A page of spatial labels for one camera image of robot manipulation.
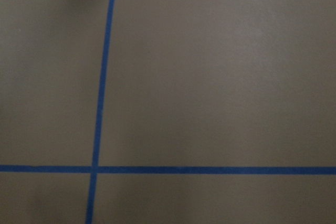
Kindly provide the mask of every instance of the blue line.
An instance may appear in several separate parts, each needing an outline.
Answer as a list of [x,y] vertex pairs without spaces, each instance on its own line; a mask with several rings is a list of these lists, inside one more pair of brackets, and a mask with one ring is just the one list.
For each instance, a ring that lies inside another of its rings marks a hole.
[[100,166],[101,174],[336,175],[336,167]]
[[93,143],[92,170],[91,170],[91,176],[90,176],[88,204],[87,204],[87,211],[86,211],[86,224],[92,223],[93,208],[94,208],[95,195],[96,195],[97,171],[98,171],[98,163],[99,163],[100,138],[101,138],[101,128],[102,128],[102,119],[103,119],[107,63],[108,63],[108,56],[109,56],[109,49],[110,49],[110,38],[111,38],[112,19],[113,19],[113,7],[114,7],[114,0],[109,0],[107,21],[106,21],[106,27],[105,27],[104,48],[103,48],[103,54],[102,54],[102,60],[101,60],[99,93],[98,93],[98,104],[97,104],[97,117],[96,117],[96,130],[94,132],[95,140]]
[[0,172],[10,173],[90,173],[90,166],[0,165]]

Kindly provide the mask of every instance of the vertical blue line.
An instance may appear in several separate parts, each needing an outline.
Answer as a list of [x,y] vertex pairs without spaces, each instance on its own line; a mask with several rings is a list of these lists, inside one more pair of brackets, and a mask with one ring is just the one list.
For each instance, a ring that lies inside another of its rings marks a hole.
[[91,176],[90,176],[90,186],[89,186],[89,195],[88,195],[88,203],[87,203],[87,211],[86,211],[86,222],[85,222],[86,224],[92,224],[93,207],[94,207],[95,195],[96,195],[100,138],[101,138],[104,95],[105,95],[106,75],[107,75],[107,63],[108,63],[108,56],[109,56],[109,49],[110,49],[110,38],[111,38],[112,19],[113,19],[113,6],[114,6],[114,0],[109,0],[107,21],[106,21],[106,27],[105,27],[104,48],[103,48],[103,54],[102,54],[102,60],[101,60],[99,92],[98,92],[98,102],[97,102],[97,115],[96,115],[96,129],[94,132]]

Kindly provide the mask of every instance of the beige surface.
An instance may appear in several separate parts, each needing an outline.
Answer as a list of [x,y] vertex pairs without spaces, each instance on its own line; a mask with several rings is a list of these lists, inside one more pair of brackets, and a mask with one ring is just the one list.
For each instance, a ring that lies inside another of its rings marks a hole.
[[0,223],[85,223],[89,175],[0,174]]
[[107,3],[1,0],[0,164],[91,164]]
[[116,0],[101,165],[332,166],[335,0]]
[[94,224],[331,224],[334,184],[333,176],[100,175]]

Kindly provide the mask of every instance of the blue tape strip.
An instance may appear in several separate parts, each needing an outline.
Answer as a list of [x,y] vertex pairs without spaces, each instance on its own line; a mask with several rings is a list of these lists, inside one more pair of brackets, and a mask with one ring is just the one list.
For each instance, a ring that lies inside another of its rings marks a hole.
[[90,176],[90,186],[88,195],[88,204],[86,212],[86,224],[92,223],[93,217],[93,207],[95,203],[96,185],[97,185],[97,168],[99,163],[99,151],[100,151],[100,138],[101,138],[101,128],[103,119],[103,107],[104,107],[104,95],[106,86],[106,75],[107,75],[107,63],[110,49],[110,38],[112,29],[112,19],[113,19],[113,7],[114,0],[109,0],[109,7],[107,13],[107,21],[105,28],[105,39],[104,48],[101,61],[100,70],[100,80],[99,80],[99,93],[98,93],[98,104],[97,104],[97,116],[96,116],[96,130],[94,132],[94,142],[93,142],[93,154],[92,154],[92,170]]
[[336,175],[336,167],[100,166],[105,174]]
[[11,173],[90,173],[91,166],[0,165],[0,172]]

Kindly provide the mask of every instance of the horizontal blue line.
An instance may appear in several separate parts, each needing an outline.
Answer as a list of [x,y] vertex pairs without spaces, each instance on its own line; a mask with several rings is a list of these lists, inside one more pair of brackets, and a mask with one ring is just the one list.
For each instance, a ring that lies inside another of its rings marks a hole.
[[0,165],[0,172],[12,173],[90,173],[91,166]]
[[[91,166],[0,165],[0,172],[91,173]],[[99,174],[336,175],[336,167],[99,166]]]

